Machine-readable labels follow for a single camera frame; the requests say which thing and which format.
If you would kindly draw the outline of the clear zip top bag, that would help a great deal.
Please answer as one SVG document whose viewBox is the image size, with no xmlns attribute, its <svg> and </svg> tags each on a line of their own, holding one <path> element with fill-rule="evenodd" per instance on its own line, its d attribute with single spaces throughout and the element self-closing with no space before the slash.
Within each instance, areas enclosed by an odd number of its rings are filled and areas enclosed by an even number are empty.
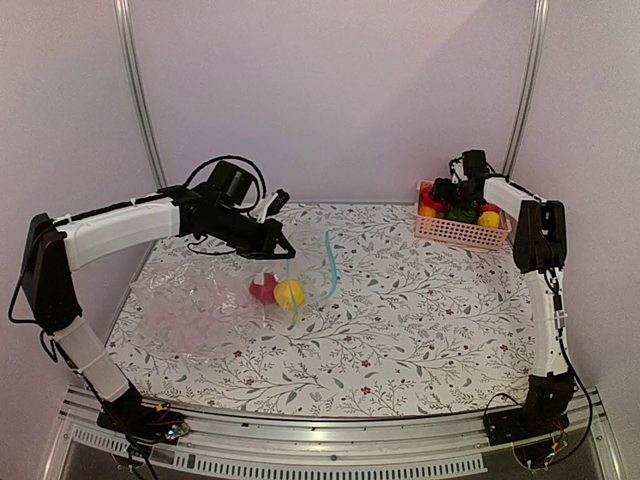
<svg viewBox="0 0 640 480">
<path fill-rule="evenodd" d="M 251 261 L 241 270 L 249 299 L 256 304 L 265 323 L 295 324 L 310 315 L 313 308 L 329 303 L 338 290 L 331 231 L 325 227 L 294 226 L 287 228 L 285 234 L 296 251 L 293 259 Z M 249 293 L 249 285 L 256 274 L 265 272 L 275 275 L 278 283 L 298 280 L 305 290 L 304 306 L 295 312 L 286 312 L 277 303 L 263 305 L 256 300 Z"/>
</svg>

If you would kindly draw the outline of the yellow toy lemon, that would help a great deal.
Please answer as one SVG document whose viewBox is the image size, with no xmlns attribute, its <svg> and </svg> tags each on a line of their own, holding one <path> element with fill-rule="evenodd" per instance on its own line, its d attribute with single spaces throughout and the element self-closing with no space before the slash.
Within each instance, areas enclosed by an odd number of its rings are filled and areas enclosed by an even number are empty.
<svg viewBox="0 0 640 480">
<path fill-rule="evenodd" d="M 484 228 L 499 229 L 501 227 L 501 215 L 495 211 L 484 211 L 478 217 L 477 224 Z"/>
<path fill-rule="evenodd" d="M 277 305 L 286 312 L 295 312 L 304 306 L 306 296 L 302 284 L 298 280 L 279 282 L 273 290 Z"/>
</svg>

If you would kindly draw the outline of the red toy pomegranate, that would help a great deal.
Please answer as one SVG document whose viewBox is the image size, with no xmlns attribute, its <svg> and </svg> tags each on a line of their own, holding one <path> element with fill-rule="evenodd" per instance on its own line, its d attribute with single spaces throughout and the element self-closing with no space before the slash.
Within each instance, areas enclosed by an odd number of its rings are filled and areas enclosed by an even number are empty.
<svg viewBox="0 0 640 480">
<path fill-rule="evenodd" d="M 263 305 L 272 305 L 276 303 L 274 290 L 277 285 L 278 280 L 272 273 L 258 273 L 249 285 L 249 293 Z"/>
</svg>

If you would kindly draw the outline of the red toy bell pepper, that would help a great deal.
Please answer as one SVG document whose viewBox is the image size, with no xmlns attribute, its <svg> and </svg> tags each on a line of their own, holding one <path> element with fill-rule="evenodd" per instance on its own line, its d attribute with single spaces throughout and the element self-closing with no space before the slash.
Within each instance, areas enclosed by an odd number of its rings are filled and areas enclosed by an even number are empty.
<svg viewBox="0 0 640 480">
<path fill-rule="evenodd" d="M 432 191 L 432 187 L 431 186 L 427 186 L 427 187 L 424 187 L 424 188 L 421 189 L 421 192 L 420 192 L 421 204 L 423 206 L 427 206 L 429 208 L 432 208 L 433 210 L 435 210 L 437 212 L 445 211 L 447 209 L 447 204 L 434 200 L 431 197 L 431 191 Z"/>
</svg>

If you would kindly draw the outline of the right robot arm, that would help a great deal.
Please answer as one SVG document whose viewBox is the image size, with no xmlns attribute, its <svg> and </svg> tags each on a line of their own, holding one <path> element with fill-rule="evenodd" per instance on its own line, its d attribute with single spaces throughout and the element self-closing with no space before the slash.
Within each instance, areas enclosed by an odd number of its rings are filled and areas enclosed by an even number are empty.
<svg viewBox="0 0 640 480">
<path fill-rule="evenodd" d="M 529 291 L 536 351 L 516 422 L 524 435 L 537 436 L 565 413 L 575 385 L 565 339 L 564 204 L 533 194 L 496 173 L 482 150 L 468 150 L 450 160 L 449 177 L 435 180 L 434 195 L 436 201 L 454 207 L 493 204 L 517 221 L 513 258 Z"/>
</svg>

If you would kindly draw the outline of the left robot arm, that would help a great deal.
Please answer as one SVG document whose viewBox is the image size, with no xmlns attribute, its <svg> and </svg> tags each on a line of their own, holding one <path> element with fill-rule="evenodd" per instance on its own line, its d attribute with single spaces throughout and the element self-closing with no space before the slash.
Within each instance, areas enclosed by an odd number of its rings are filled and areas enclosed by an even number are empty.
<svg viewBox="0 0 640 480">
<path fill-rule="evenodd" d="M 111 419 L 128 434 L 148 426 L 141 395 L 105 351 L 84 320 L 72 275 L 95 260 L 139 244 L 173 237 L 213 237 L 245 259 L 291 259 L 293 246 L 275 215 L 288 202 L 269 193 L 250 160 L 223 155 L 207 161 L 212 172 L 196 184 L 181 184 L 99 209 L 54 219 L 34 216 L 13 294 L 25 296 L 29 323 L 95 391 Z"/>
</svg>

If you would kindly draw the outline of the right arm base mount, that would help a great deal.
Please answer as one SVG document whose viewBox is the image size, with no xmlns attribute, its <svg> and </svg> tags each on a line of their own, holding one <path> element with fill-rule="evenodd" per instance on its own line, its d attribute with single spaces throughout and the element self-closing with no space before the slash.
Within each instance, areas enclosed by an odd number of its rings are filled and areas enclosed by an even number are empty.
<svg viewBox="0 0 640 480">
<path fill-rule="evenodd" d="M 569 426 L 566 409 L 573 397 L 573 388 L 567 392 L 530 387 L 522 405 L 490 411 L 495 398 L 509 399 L 507 394 L 496 394 L 485 407 L 482 422 L 491 446 L 531 439 L 563 430 Z"/>
</svg>

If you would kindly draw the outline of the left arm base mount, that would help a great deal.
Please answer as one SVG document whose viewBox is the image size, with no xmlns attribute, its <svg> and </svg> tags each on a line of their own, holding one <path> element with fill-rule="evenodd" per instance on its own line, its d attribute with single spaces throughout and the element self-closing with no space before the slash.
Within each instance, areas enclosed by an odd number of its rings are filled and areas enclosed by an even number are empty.
<svg viewBox="0 0 640 480">
<path fill-rule="evenodd" d="M 175 411 L 169 402 L 145 405 L 133 385 L 114 401 L 101 397 L 99 401 L 101 412 L 97 424 L 136 441 L 176 444 L 190 432 L 186 417 Z"/>
</svg>

